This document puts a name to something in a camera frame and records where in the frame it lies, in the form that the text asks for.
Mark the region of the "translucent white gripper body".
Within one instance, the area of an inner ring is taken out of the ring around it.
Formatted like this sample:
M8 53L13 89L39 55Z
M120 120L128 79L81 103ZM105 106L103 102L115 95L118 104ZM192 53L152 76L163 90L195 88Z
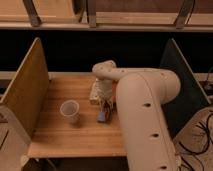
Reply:
M97 93L103 100L109 100L112 97L112 81L107 79L99 79L97 81Z

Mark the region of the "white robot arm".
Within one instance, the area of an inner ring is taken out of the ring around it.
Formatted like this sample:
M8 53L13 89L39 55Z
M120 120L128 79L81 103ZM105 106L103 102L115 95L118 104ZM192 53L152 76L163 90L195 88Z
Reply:
M169 135L162 106L177 97L181 83L167 69L118 68L114 61L97 63L92 73L107 92L113 80L116 107L129 171L178 171L180 157Z

